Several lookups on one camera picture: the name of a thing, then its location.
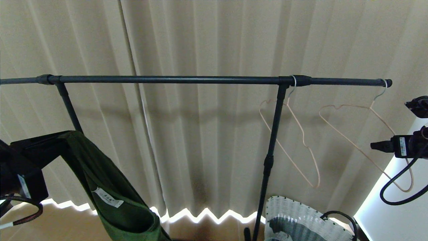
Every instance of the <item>white wall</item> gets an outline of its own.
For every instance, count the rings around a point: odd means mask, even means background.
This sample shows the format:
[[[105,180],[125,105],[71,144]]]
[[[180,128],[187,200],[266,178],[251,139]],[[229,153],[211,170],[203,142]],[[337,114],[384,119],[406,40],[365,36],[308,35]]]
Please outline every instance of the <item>white wall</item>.
[[[419,130],[428,120],[417,118],[409,133]],[[393,158],[386,168],[386,173],[394,176],[405,167],[405,161]],[[428,160],[420,159],[413,167],[414,187],[410,193],[403,193],[394,184],[385,191],[385,198],[390,201],[403,200],[428,184]],[[380,189],[387,182],[382,175],[372,191],[355,214],[357,222],[372,241],[410,241],[428,240],[428,193],[413,202],[390,206],[379,197]],[[398,184],[406,188],[410,184],[409,174],[403,174]]]

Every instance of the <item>green garment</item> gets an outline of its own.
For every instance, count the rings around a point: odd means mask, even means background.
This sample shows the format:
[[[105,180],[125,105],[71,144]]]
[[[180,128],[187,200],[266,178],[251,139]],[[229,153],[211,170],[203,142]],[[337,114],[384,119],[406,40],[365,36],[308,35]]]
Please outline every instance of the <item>green garment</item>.
[[[113,240],[171,240],[161,227],[159,217],[95,144],[78,131],[59,138],[70,146],[61,156],[84,187]]]

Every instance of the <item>curtain fold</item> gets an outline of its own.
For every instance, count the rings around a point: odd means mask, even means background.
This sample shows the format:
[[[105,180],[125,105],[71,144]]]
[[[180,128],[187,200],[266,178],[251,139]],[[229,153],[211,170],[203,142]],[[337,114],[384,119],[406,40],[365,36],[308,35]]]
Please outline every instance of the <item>curtain fold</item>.
[[[397,133],[413,115],[403,103],[428,92],[428,8],[392,1],[2,1],[1,78],[56,75],[243,75],[390,78],[374,109]],[[269,130],[259,105],[277,86],[66,84],[85,135],[161,215],[209,208],[257,209]],[[319,117],[327,104],[369,105],[380,87],[307,86],[291,96],[321,173],[311,188],[275,150],[267,195],[353,214],[380,172]],[[269,124],[274,104],[262,106]],[[328,120],[386,167],[389,139],[368,111],[328,110]],[[0,87],[6,142],[72,130],[54,86]],[[316,181],[301,133],[284,108],[278,139]],[[43,169],[57,202],[88,202],[58,158]]]

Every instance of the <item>wire hanger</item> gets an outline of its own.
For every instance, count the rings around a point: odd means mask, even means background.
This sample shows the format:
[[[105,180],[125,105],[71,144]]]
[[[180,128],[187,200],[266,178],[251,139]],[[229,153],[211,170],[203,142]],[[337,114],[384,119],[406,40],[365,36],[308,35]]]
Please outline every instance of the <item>wire hanger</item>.
[[[326,108],[326,107],[334,107],[336,110],[339,110],[340,108],[342,108],[343,106],[349,106],[349,107],[357,107],[357,108],[363,108],[363,109],[368,109],[370,110],[373,114],[376,115],[376,117],[382,121],[383,124],[386,125],[386,127],[393,133],[393,135],[396,135],[395,131],[391,128],[390,125],[388,125],[388,123],[386,123],[386,121],[373,109],[373,104],[375,103],[375,100],[380,97],[381,95],[383,95],[386,91],[386,89],[388,88],[388,84],[386,82],[386,80],[382,79],[383,81],[385,81],[385,89],[382,91],[382,93],[378,94],[374,99],[372,104],[370,105],[370,107],[366,107],[366,106],[360,106],[360,105],[340,105],[339,107],[336,107],[335,105],[325,105],[323,107],[320,108],[318,115],[321,117],[321,119],[323,119],[329,126],[331,126],[331,128],[333,128],[337,133],[339,133],[341,136],[343,136],[347,141],[349,141],[358,151],[360,151],[365,157],[367,157],[367,159],[369,159],[376,167],[377,169],[379,169],[383,174],[385,174],[390,180],[391,177],[378,165],[376,164],[366,153],[364,153],[364,151],[358,147],[354,142],[352,142],[348,137],[346,137],[342,132],[340,132],[338,129],[336,129],[332,124],[330,124],[322,115],[321,115],[321,111],[322,109]],[[410,172],[410,187],[406,190],[404,190],[403,188],[401,188],[400,185],[398,185],[396,182],[394,182],[394,184],[403,192],[407,193],[410,192],[413,188],[413,172],[412,169],[409,168],[409,172]]]
[[[290,96],[291,96],[291,93],[293,93],[293,92],[294,92],[294,90],[295,90],[295,88],[296,88],[296,86],[297,86],[297,80],[296,80],[296,77],[295,77],[294,75],[292,75],[292,77],[293,77],[293,79],[294,79],[294,87],[293,87],[293,90],[290,92],[290,94],[288,94],[288,99],[287,99],[287,104],[286,104],[286,106],[287,106],[287,107],[288,107],[288,109],[290,110],[291,114],[293,115],[294,119],[296,120],[297,124],[299,125],[300,130],[302,131],[302,142],[303,142],[303,146],[304,146],[304,147],[306,147],[306,148],[309,150],[309,152],[311,153],[312,159],[313,159],[314,164],[315,164],[315,168],[316,168],[316,170],[317,170],[317,175],[318,175],[318,183],[317,183],[316,185],[313,185],[313,184],[308,180],[308,178],[303,174],[303,172],[302,172],[302,171],[300,170],[300,168],[296,165],[296,163],[294,163],[294,161],[293,161],[293,159],[291,158],[291,156],[290,156],[290,155],[285,151],[284,147],[281,145],[281,143],[279,142],[279,140],[278,140],[278,139],[276,139],[276,142],[279,144],[279,146],[281,147],[281,149],[283,150],[283,152],[284,152],[284,153],[286,154],[286,156],[290,159],[291,163],[295,166],[295,168],[299,171],[299,173],[303,176],[303,178],[304,178],[304,179],[309,183],[309,185],[310,185],[311,187],[313,187],[313,188],[318,188],[318,187],[320,186],[320,183],[321,183],[321,177],[320,177],[320,172],[319,172],[319,169],[318,169],[317,161],[316,161],[316,159],[315,159],[314,153],[312,152],[312,149],[311,149],[310,147],[308,147],[308,146],[306,145],[306,143],[305,143],[305,132],[303,131],[302,125],[300,124],[299,120],[297,119],[296,115],[294,114],[293,110],[290,108],[290,105],[289,105],[289,103],[290,103]],[[262,117],[263,122],[265,123],[265,125],[267,126],[267,128],[270,130],[270,132],[272,132],[272,129],[269,127],[269,125],[268,125],[268,123],[266,122],[266,120],[265,120],[264,116],[262,115],[262,105],[263,105],[263,103],[269,104],[271,101],[272,101],[272,99],[270,99],[270,100],[265,100],[265,101],[263,101],[262,103],[260,103],[260,107],[259,107],[259,113],[260,113],[260,116]]]

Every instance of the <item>clothing rack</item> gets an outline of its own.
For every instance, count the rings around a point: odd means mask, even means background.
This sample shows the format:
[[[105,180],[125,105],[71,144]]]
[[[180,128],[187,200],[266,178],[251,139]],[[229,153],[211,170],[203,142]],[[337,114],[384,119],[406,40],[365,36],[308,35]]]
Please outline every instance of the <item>clothing rack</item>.
[[[307,86],[312,84],[321,85],[359,85],[359,86],[383,86],[390,87],[390,79],[359,79],[359,78],[312,78],[305,75],[279,76],[279,77],[243,77],[243,76],[61,76],[61,75],[41,75],[31,78],[6,78],[0,79],[2,84],[29,84],[39,83],[56,85],[59,94],[67,108],[73,126],[83,133],[76,112],[74,111],[70,97],[68,96],[65,83],[163,83],[163,84],[276,84],[278,92],[276,96],[275,114],[273,116],[272,132],[270,134],[269,148],[264,160],[263,181],[260,190],[259,207],[257,209],[256,223],[252,240],[256,241],[259,234],[260,218],[266,198],[266,189],[271,169],[273,167],[273,151],[275,149],[276,136],[278,134],[279,121],[281,119],[282,105],[284,103],[285,92],[288,87]],[[245,241],[251,240],[249,228],[244,230]]]

